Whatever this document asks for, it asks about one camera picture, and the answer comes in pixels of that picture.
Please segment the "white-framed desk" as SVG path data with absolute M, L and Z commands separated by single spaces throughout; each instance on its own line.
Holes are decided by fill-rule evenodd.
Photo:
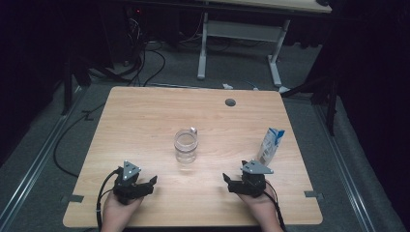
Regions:
M 203 0 L 204 7 L 254 7 L 256 10 L 273 10 L 277 13 L 301 13 L 327 15 L 332 8 L 321 0 Z M 278 91 L 288 93 L 289 88 L 282 85 L 278 72 L 278 55 L 286 37 L 291 19 L 287 16 L 283 23 L 277 26 L 262 25 L 259 22 L 234 22 L 228 19 L 210 19 L 207 13 L 202 15 L 201 50 L 197 70 L 197 78 L 206 77 L 207 41 L 209 37 L 248 40 L 274 43 L 273 52 L 267 56 L 271 76 Z

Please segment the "dark computer tower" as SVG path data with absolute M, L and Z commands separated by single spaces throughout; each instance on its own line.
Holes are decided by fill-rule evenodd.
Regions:
M 126 31 L 131 45 L 131 58 L 137 63 L 144 45 L 145 13 L 141 7 L 127 5 L 124 7 Z

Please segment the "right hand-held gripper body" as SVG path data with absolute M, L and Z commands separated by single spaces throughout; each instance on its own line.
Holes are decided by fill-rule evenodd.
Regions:
M 247 187 L 245 195 L 260 196 L 266 188 L 266 174 L 273 174 L 274 170 L 258 160 L 242 161 L 242 182 Z

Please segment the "white and blue milk carton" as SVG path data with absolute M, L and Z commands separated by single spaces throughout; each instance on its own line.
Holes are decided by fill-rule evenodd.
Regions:
M 276 150 L 278 149 L 279 143 L 281 142 L 283 136 L 284 130 L 268 128 L 257 154 L 257 159 L 259 162 L 265 166 L 269 165 L 275 156 Z

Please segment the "clear glass jar with lid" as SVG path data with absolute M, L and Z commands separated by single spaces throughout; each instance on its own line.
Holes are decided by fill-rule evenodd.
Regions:
M 197 129 L 191 127 L 187 130 L 179 130 L 174 136 L 175 158 L 180 163 L 189 164 L 196 159 L 198 145 Z

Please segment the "person's left hand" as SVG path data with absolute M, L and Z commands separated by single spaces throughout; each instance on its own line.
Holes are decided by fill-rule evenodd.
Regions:
M 118 201 L 115 194 L 110 193 L 103 205 L 102 228 L 125 229 L 142 201 L 142 198 L 138 198 L 132 200 L 128 205 L 123 205 Z

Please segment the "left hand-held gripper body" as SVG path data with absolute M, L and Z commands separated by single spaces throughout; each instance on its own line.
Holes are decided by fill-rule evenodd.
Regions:
M 125 160 L 123 166 L 118 168 L 118 176 L 114 181 L 113 193 L 123 205 L 128 205 L 130 200 L 136 198 L 135 184 L 140 171 L 140 167 L 128 160 Z

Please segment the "black metal stand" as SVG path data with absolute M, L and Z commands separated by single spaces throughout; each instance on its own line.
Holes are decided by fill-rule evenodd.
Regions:
M 64 64 L 64 108 L 63 115 L 67 115 L 73 103 L 73 79 L 80 87 L 89 87 L 91 78 L 88 74 L 87 63 L 83 57 L 69 57 Z
M 325 115 L 325 126 L 331 136 L 335 135 L 334 120 L 337 113 L 337 87 L 338 78 L 335 76 L 321 76 L 306 83 L 297 86 L 293 89 L 281 93 L 283 98 L 289 98 L 295 94 L 311 90 L 312 96 L 310 102 L 312 104 L 327 104 Z

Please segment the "person's right hand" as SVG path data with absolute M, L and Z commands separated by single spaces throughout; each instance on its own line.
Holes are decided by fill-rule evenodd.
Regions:
M 270 188 L 265 188 L 258 197 L 239 194 L 239 198 L 248 206 L 250 213 L 260 223 L 278 222 L 276 207 L 273 201 L 275 196 Z

